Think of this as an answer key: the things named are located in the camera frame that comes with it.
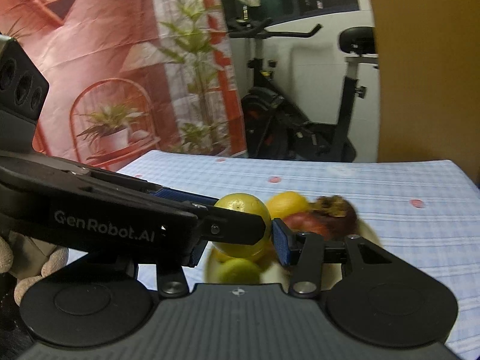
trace brown panel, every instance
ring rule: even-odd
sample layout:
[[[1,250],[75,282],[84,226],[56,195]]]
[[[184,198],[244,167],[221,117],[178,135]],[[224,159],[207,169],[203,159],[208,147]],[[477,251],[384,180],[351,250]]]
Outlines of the brown panel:
[[[480,168],[480,0],[371,0],[381,84],[378,160]]]

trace plate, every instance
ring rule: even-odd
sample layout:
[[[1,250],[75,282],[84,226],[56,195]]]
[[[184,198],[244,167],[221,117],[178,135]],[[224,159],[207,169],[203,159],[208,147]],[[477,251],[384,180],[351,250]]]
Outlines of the plate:
[[[380,239],[375,234],[374,230],[367,225],[364,221],[359,219],[358,221],[358,234],[373,242],[375,245],[383,247]],[[218,278],[216,277],[216,272],[219,266],[222,264],[212,254],[213,248],[210,249],[208,253],[208,259],[205,265],[205,270],[203,271],[203,280],[206,283],[218,284]],[[261,257],[259,261],[256,262],[262,269],[262,274],[260,276],[260,283],[280,283],[285,292],[289,289],[289,280],[290,273],[288,270],[284,269],[280,263],[277,261],[274,250],[269,250],[265,256]],[[322,290],[330,290],[337,282],[342,279],[342,270],[341,264],[323,264],[322,269]]]

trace black bike saddle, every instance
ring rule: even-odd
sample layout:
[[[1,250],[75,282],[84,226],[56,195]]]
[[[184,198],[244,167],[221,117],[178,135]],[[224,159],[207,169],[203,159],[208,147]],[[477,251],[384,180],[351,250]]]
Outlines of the black bike saddle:
[[[338,36],[338,46],[344,53],[377,54],[373,27],[351,27]]]

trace gloved hand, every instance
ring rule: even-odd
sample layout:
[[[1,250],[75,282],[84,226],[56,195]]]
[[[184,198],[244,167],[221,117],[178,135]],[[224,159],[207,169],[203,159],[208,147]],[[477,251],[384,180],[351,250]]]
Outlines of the gloved hand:
[[[63,268],[67,261],[68,249],[65,247],[56,247],[12,232],[8,240],[0,237],[0,274],[8,275],[7,272],[10,272],[17,278],[13,292],[17,305],[20,305],[22,297],[33,284]],[[0,302],[8,290],[0,288]]]

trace tablecloth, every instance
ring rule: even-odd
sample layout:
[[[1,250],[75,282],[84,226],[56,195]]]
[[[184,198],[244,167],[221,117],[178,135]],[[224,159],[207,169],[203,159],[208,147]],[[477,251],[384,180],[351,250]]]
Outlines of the tablecloth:
[[[344,196],[389,252],[453,291],[459,315],[447,345],[467,360],[480,355],[480,192],[453,162],[314,163],[150,151],[120,173],[217,198]],[[190,285],[202,281],[206,254],[197,268],[185,268]],[[152,266],[142,266],[139,279],[156,288]]]

